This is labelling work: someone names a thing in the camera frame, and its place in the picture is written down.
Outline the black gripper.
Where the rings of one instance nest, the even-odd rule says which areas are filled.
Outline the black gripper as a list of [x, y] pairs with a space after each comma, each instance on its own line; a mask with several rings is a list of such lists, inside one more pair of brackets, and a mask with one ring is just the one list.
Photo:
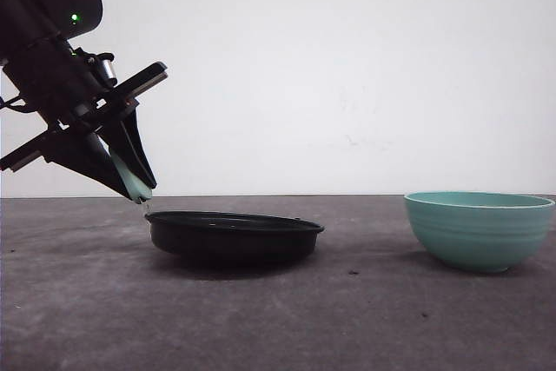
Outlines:
[[95, 180], [129, 198], [119, 162], [147, 187], [156, 179], [137, 127], [137, 96], [166, 78], [167, 67], [155, 62], [122, 83], [112, 76], [113, 55], [85, 51], [21, 51], [2, 56], [4, 74], [17, 96], [1, 106], [37, 113], [47, 129], [1, 160], [3, 170], [17, 171], [42, 157]]

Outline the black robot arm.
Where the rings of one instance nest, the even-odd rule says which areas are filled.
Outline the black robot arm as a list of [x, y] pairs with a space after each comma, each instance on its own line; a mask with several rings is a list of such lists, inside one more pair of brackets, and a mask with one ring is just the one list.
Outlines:
[[102, 16], [102, 0], [1, 0], [1, 67], [18, 91], [1, 105], [37, 113], [47, 125], [1, 167], [16, 171], [43, 158], [141, 203], [156, 179], [137, 128], [137, 97], [163, 80], [166, 68], [153, 63], [119, 82], [112, 54], [71, 46]]

